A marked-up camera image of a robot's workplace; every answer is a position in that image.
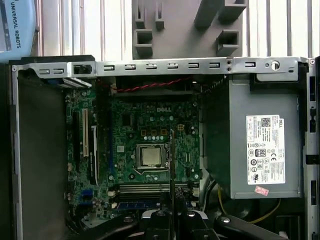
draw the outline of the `screw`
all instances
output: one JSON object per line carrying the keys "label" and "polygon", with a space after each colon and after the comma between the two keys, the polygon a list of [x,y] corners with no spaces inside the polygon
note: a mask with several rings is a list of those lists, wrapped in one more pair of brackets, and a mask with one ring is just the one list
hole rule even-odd
{"label": "screw", "polygon": [[157,211],[156,215],[159,217],[163,217],[163,216],[165,216],[165,213],[163,211]]}
{"label": "screw", "polygon": [[221,221],[221,222],[224,222],[225,224],[230,223],[230,219],[227,218],[227,217],[225,217],[225,216],[220,217],[220,221]]}
{"label": "screw", "polygon": [[186,213],[189,217],[194,217],[196,214],[193,211],[188,211]]}
{"label": "screw", "polygon": [[131,223],[131,222],[133,221],[133,219],[132,219],[132,217],[130,217],[130,216],[126,216],[126,217],[123,219],[123,221],[124,221],[125,223]]}

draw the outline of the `black wire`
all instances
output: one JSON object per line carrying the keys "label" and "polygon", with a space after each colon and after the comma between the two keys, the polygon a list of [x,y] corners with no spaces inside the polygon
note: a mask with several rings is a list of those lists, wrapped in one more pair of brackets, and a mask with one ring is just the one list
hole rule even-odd
{"label": "black wire", "polygon": [[214,189],[214,187],[217,185],[217,182],[215,180],[213,180],[213,182],[209,183],[209,188],[207,189],[206,191],[206,199],[205,199],[205,206],[203,206],[203,208],[205,210],[208,209],[208,206],[209,206],[209,201],[210,201],[210,194],[211,194],[211,191]]}

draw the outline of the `cable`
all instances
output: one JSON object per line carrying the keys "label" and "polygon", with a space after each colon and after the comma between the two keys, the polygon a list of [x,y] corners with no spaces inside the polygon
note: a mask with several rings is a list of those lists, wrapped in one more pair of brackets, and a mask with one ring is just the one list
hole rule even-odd
{"label": "cable", "polygon": [[202,208],[202,211],[204,213],[206,211],[207,206],[209,205],[210,193],[211,193],[212,189],[214,189],[216,184],[217,184],[217,182],[215,180],[213,180],[207,187],[207,190],[206,190],[205,195],[204,195],[204,202],[203,202],[203,208]]}
{"label": "cable", "polygon": [[[226,210],[225,210],[225,208],[224,208],[224,206],[223,206],[223,204],[222,204],[221,187],[220,187],[220,186],[218,187],[218,199],[219,199],[219,204],[220,204],[220,207],[221,207],[222,212],[223,212],[225,215],[227,215],[228,213],[226,212]],[[256,224],[256,223],[258,223],[258,222],[261,222],[261,221],[265,220],[266,218],[268,218],[271,214],[273,214],[273,213],[279,208],[280,204],[281,204],[281,198],[279,198],[278,204],[275,206],[274,209],[272,209],[270,212],[266,213],[265,215],[257,218],[256,220],[248,221],[248,223],[250,223],[250,224]]]}
{"label": "cable", "polygon": [[190,79],[190,76],[188,76],[186,78],[179,78],[179,79],[172,80],[172,81],[169,81],[169,82],[161,82],[161,83],[155,82],[155,83],[146,84],[146,85],[143,85],[143,86],[135,86],[133,88],[125,88],[125,89],[117,89],[117,88],[111,87],[109,85],[103,85],[100,80],[98,80],[98,83],[100,85],[102,85],[103,87],[111,88],[111,89],[113,89],[113,90],[115,90],[117,92],[127,93],[127,92],[133,92],[133,91],[136,91],[136,90],[143,90],[143,89],[151,88],[151,87],[169,86],[169,85],[176,84],[176,83],[178,83],[180,81],[184,81],[184,80],[188,80],[188,79]]}

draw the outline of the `pci slot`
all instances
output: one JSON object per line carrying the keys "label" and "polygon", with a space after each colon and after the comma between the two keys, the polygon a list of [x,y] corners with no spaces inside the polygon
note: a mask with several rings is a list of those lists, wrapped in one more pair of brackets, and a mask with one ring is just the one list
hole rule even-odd
{"label": "pci slot", "polygon": [[89,126],[88,126],[88,109],[82,109],[82,145],[83,156],[89,157]]}

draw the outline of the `sticker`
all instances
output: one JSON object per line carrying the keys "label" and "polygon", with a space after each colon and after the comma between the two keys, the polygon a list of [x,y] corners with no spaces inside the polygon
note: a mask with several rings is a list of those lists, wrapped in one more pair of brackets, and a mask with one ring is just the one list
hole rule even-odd
{"label": "sticker", "polygon": [[116,152],[117,153],[124,153],[125,152],[125,146],[116,146]]}
{"label": "sticker", "polygon": [[261,194],[263,196],[268,196],[269,190],[265,189],[261,186],[256,186],[254,190],[257,194]]}
{"label": "sticker", "polygon": [[284,184],[285,121],[279,115],[246,116],[247,182]]}

